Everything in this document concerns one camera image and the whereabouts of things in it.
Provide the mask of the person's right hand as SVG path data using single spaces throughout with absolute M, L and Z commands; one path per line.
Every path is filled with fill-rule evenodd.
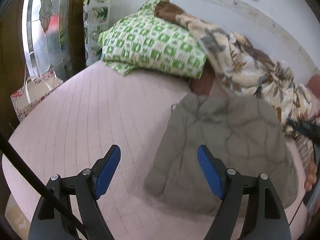
M 305 167 L 306 179 L 304 183 L 304 188 L 306 192 L 310 192 L 312 190 L 313 185 L 315 185 L 317 181 L 317 165 L 315 163 L 314 154 L 310 156 L 309 162 Z

